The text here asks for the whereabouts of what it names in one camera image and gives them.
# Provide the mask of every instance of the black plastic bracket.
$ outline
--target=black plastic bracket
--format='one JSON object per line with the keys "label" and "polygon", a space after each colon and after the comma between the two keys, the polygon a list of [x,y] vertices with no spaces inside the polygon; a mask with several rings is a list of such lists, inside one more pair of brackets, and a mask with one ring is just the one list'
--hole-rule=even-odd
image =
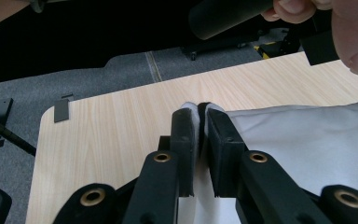
{"label": "black plastic bracket", "polygon": [[179,157],[179,196],[194,196],[193,176],[196,163],[195,127],[189,108],[179,109],[172,114],[170,151]]}
{"label": "black plastic bracket", "polygon": [[269,154],[246,151],[240,170],[265,223],[331,223]]}
{"label": "black plastic bracket", "polygon": [[208,109],[207,155],[215,197],[235,198],[241,155],[248,150],[229,116]]}
{"label": "black plastic bracket", "polygon": [[317,10],[312,17],[313,34],[300,38],[301,46],[310,65],[339,59],[331,31],[331,14],[332,10]]}
{"label": "black plastic bracket", "polygon": [[177,223],[178,163],[176,153],[168,150],[147,155],[123,224]]}
{"label": "black plastic bracket", "polygon": [[0,136],[4,137],[7,141],[13,143],[14,145],[20,147],[25,152],[30,155],[35,156],[36,148],[31,144],[14,134],[11,130],[7,129],[5,125],[0,123]]}
{"label": "black plastic bracket", "polygon": [[117,198],[109,185],[89,184],[69,198],[53,223],[115,223]]}
{"label": "black plastic bracket", "polygon": [[318,205],[334,223],[358,224],[358,190],[342,185],[322,189]]}
{"label": "black plastic bracket", "polygon": [[74,100],[72,93],[65,94],[54,104],[54,123],[69,119],[69,102]]}

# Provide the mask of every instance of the gray fabric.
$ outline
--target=gray fabric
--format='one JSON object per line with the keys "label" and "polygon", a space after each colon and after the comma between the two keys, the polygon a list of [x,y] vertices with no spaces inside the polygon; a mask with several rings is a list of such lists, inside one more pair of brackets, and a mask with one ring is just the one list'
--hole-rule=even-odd
{"label": "gray fabric", "polygon": [[273,156],[297,184],[358,189],[358,103],[227,112],[250,150]]}
{"label": "gray fabric", "polygon": [[200,148],[200,115],[199,109],[197,105],[194,103],[186,102],[184,103],[181,108],[188,108],[191,110],[191,121],[193,122],[193,130],[194,130],[194,139],[196,142],[192,146],[192,150],[194,152],[193,164],[196,164],[197,156],[199,155],[199,148]]}
{"label": "gray fabric", "polygon": [[153,55],[162,80],[195,75],[261,59],[250,46],[242,49],[233,47],[202,52],[196,61],[191,61],[179,48],[154,51]]}
{"label": "gray fabric", "polygon": [[[208,136],[208,109],[215,109],[225,112],[216,104],[207,104],[205,108],[204,133]],[[208,223],[208,224],[240,224],[238,214],[235,210],[235,199],[215,198],[211,176],[206,155],[206,148],[201,151],[201,156],[196,164],[194,177],[194,198],[179,198],[178,223]]]}

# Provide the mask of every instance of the light wood grain surface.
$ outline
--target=light wood grain surface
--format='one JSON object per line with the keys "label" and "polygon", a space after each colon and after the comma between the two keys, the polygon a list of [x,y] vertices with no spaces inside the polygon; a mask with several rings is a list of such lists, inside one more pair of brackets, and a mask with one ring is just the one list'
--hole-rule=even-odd
{"label": "light wood grain surface", "polygon": [[347,105],[358,102],[358,76],[341,61],[310,66],[300,52],[74,101],[60,123],[51,108],[41,119],[27,223],[52,223],[85,185],[117,189],[137,177],[184,102],[226,111]]}

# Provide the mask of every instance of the brass insert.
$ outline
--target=brass insert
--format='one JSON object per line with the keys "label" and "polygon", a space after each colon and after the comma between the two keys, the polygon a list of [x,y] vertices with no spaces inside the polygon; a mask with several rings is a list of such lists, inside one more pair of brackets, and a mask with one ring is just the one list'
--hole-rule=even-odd
{"label": "brass insert", "polygon": [[334,192],[334,196],[336,196],[337,200],[341,203],[352,208],[358,208],[358,196],[355,194],[343,189],[338,189]]}
{"label": "brass insert", "polygon": [[80,203],[83,206],[93,206],[103,201],[106,196],[104,189],[91,189],[81,196]]}
{"label": "brass insert", "polygon": [[154,157],[155,161],[166,162],[171,159],[171,156],[166,153],[159,153]]}
{"label": "brass insert", "polygon": [[252,153],[249,157],[252,161],[255,162],[266,162],[268,160],[268,158],[264,154],[257,152]]}

